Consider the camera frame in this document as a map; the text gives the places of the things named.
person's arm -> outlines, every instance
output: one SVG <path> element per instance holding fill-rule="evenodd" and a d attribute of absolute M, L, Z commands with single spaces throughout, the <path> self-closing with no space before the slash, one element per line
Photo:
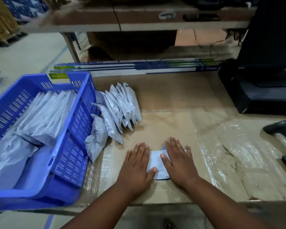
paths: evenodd
<path fill-rule="evenodd" d="M 179 140 L 171 137 L 170 142 L 165 142 L 165 147 L 170 161 L 165 154 L 161 154 L 161 158 L 171 180 L 189 194 L 215 229 L 275 228 L 261 222 L 212 184 L 200 178 L 189 146 L 185 152 Z"/>
<path fill-rule="evenodd" d="M 149 152 L 144 142 L 128 150 L 116 183 L 61 229 L 114 229 L 129 204 L 154 179 L 157 169 L 147 172 Z"/>

monitor stand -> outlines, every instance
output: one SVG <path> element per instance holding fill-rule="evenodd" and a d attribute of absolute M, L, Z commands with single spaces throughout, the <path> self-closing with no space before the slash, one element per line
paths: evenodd
<path fill-rule="evenodd" d="M 286 115 L 286 69 L 238 69 L 231 60 L 218 75 L 238 112 Z"/>

computer monitor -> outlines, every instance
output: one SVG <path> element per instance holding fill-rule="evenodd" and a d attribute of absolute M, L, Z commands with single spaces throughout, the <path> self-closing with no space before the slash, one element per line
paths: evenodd
<path fill-rule="evenodd" d="M 286 0 L 260 0 L 237 65 L 239 69 L 286 69 Z"/>

forearm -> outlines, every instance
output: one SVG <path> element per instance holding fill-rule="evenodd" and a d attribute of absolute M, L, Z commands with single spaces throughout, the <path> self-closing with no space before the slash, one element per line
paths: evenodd
<path fill-rule="evenodd" d="M 215 229 L 269 229 L 234 200 L 202 178 L 192 182 L 187 192 L 205 213 Z"/>
<path fill-rule="evenodd" d="M 131 196 L 114 184 L 61 229 L 113 229 L 131 203 Z"/>

person's left hand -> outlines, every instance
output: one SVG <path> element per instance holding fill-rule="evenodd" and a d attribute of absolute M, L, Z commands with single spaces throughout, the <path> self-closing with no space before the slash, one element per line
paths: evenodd
<path fill-rule="evenodd" d="M 133 150 L 128 150 L 115 183 L 127 191 L 132 200 L 147 190 L 156 175 L 156 167 L 147 172 L 149 152 L 149 146 L 145 146 L 143 141 L 136 144 Z"/>

